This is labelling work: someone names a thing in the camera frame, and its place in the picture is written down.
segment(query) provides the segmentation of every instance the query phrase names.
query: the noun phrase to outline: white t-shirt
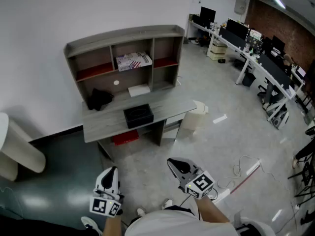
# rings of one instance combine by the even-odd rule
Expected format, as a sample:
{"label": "white t-shirt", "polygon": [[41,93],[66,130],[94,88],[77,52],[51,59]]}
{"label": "white t-shirt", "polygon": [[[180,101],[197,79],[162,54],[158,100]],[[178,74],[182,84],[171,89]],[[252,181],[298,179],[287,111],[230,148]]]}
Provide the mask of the white t-shirt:
{"label": "white t-shirt", "polygon": [[132,223],[125,236],[238,236],[230,223],[199,221],[185,211],[160,210]]}

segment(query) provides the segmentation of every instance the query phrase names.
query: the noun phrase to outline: red shelf surface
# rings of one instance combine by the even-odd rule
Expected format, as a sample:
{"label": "red shelf surface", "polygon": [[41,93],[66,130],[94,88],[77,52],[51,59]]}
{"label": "red shelf surface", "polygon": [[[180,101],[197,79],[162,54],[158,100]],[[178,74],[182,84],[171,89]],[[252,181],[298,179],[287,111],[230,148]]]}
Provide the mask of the red shelf surface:
{"label": "red shelf surface", "polygon": [[77,81],[83,81],[88,78],[101,75],[103,73],[111,72],[113,70],[114,69],[113,69],[112,63],[106,63],[102,65],[93,66],[88,69],[77,71]]}
{"label": "red shelf surface", "polygon": [[162,58],[162,59],[154,60],[154,68],[166,67],[166,66],[172,66],[172,65],[178,65],[178,63],[174,61],[174,59],[172,58]]}

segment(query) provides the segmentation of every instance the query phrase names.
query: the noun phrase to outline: brick wall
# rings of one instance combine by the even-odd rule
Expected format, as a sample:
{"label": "brick wall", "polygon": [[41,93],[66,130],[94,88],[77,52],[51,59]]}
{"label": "brick wall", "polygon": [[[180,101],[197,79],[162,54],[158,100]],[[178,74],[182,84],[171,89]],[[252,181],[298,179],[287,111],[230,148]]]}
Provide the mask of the brick wall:
{"label": "brick wall", "polygon": [[258,0],[251,0],[245,23],[272,39],[275,35],[285,43],[289,53],[305,71],[315,59],[315,37],[281,11]]}

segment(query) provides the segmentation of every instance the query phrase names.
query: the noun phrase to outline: white wall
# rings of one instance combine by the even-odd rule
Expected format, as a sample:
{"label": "white wall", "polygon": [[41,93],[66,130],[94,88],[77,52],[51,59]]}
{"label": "white wall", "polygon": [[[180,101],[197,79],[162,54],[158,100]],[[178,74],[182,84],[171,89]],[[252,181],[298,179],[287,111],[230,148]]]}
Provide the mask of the white wall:
{"label": "white wall", "polygon": [[0,112],[33,138],[81,121],[67,42],[122,28],[185,27],[189,0],[0,0]]}
{"label": "white wall", "polygon": [[218,25],[227,21],[228,18],[244,22],[250,0],[243,0],[247,4],[244,15],[234,12],[235,1],[236,0],[189,0],[189,13],[200,14],[201,7],[206,7],[216,11],[215,22],[217,22]]}

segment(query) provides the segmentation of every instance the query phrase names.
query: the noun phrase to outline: white office desk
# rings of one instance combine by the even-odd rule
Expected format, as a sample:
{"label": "white office desk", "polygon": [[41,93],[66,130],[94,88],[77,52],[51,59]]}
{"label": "white office desk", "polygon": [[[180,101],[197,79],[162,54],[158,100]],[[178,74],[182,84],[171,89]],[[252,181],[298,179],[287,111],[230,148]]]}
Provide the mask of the white office desk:
{"label": "white office desk", "polygon": [[242,68],[242,71],[241,71],[239,77],[237,78],[235,84],[237,84],[237,85],[239,84],[239,82],[240,82],[241,79],[243,78],[243,75],[244,75],[244,73],[245,73],[245,71],[246,71],[246,68],[247,68],[248,64],[251,63],[251,65],[253,66],[254,69],[257,68],[257,69],[259,69],[259,71],[263,72],[263,73],[264,73],[264,76],[267,77],[267,79],[268,79],[273,85],[275,85],[275,86],[280,90],[280,92],[284,95],[284,99],[281,101],[280,106],[272,113],[272,115],[267,118],[268,121],[271,121],[271,119],[280,111],[281,107],[282,107],[288,100],[291,100],[291,99],[296,95],[296,92],[297,92],[299,89],[301,89],[301,87],[304,85],[305,82],[304,82],[303,80],[302,80],[303,82],[301,82],[301,81],[300,81],[301,79],[298,77],[298,75],[295,73],[295,71],[294,71],[294,72],[292,71],[292,74],[293,74],[295,77],[297,77],[297,79],[298,79],[302,84],[301,84],[301,86],[298,88],[297,91],[294,91],[294,89],[293,89],[291,86],[289,86],[289,90],[288,90],[288,91],[285,90],[285,89],[279,84],[279,82],[276,81],[275,78],[274,78],[261,64],[258,64],[258,63],[257,63],[256,58],[258,58],[259,56],[257,56],[257,55],[250,56],[249,53],[243,52],[243,50],[241,50],[240,47],[237,47],[237,46],[233,45],[232,43],[228,42],[226,39],[224,39],[224,38],[222,38],[221,36],[219,36],[219,32],[218,32],[218,31],[212,31],[212,30],[210,30],[210,29],[204,28],[204,27],[202,27],[202,26],[200,26],[200,25],[198,25],[198,24],[196,24],[196,23],[194,23],[194,22],[192,22],[192,21],[190,21],[190,20],[188,20],[188,23],[189,23],[188,26],[191,25],[191,26],[196,27],[196,28],[198,28],[198,29],[201,29],[201,30],[203,30],[203,31],[205,31],[205,32],[208,32],[208,33],[210,33],[210,34],[212,35],[211,40],[210,40],[210,44],[209,44],[209,48],[208,48],[208,51],[207,51],[207,57],[210,55],[211,48],[212,48],[212,45],[213,45],[213,41],[214,41],[215,38],[219,39],[222,43],[226,44],[226,45],[227,45],[229,48],[231,48],[232,50],[237,51],[238,53],[243,54],[243,55],[246,57],[246,58],[245,58],[245,59],[246,59],[245,64],[244,64],[244,66],[243,66],[243,68]]}

